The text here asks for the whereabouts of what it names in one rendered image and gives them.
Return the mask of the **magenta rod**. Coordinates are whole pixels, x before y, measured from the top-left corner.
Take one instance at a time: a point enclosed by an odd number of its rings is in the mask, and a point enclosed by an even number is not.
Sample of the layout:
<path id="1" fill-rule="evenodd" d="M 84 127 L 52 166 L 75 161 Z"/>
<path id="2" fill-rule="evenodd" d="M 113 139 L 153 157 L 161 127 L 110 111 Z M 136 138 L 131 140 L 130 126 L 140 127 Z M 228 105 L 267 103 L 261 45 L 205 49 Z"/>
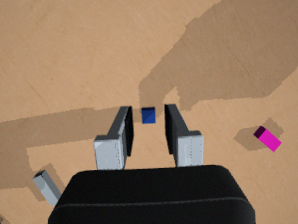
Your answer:
<path id="1" fill-rule="evenodd" d="M 268 148 L 270 148 L 273 152 L 282 143 L 263 126 L 260 126 L 253 135 L 257 137 L 262 143 L 264 143 Z"/>

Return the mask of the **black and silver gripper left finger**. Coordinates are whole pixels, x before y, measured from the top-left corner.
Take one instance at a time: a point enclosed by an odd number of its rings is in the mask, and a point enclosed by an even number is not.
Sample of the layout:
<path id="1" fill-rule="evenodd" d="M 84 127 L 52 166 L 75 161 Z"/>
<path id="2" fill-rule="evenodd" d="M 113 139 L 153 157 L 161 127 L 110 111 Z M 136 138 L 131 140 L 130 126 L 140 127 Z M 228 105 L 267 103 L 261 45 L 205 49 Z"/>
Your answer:
<path id="1" fill-rule="evenodd" d="M 134 139 L 132 106 L 121 106 L 107 135 L 93 141 L 97 170 L 125 169 Z"/>

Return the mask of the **grey rod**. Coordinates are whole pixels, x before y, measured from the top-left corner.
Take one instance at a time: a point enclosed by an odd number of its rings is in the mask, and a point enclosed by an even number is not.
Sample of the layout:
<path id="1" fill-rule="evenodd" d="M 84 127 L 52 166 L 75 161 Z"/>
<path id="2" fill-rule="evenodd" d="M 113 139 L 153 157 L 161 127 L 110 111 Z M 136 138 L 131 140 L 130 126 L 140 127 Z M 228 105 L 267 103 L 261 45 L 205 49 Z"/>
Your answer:
<path id="1" fill-rule="evenodd" d="M 41 191 L 45 199 L 48 201 L 50 206 L 54 206 L 57 204 L 61 196 L 61 192 L 49 176 L 46 170 L 43 170 L 37 173 L 32 180 Z"/>

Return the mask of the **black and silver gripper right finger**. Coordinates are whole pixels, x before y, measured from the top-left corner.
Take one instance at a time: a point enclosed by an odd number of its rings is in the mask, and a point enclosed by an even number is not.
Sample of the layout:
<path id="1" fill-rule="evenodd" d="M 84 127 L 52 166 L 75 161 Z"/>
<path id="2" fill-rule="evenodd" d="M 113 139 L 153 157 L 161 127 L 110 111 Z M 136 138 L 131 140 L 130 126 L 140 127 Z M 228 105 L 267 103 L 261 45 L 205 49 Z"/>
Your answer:
<path id="1" fill-rule="evenodd" d="M 175 167 L 203 165 L 203 135 L 190 131 L 176 104 L 165 104 L 165 135 Z"/>

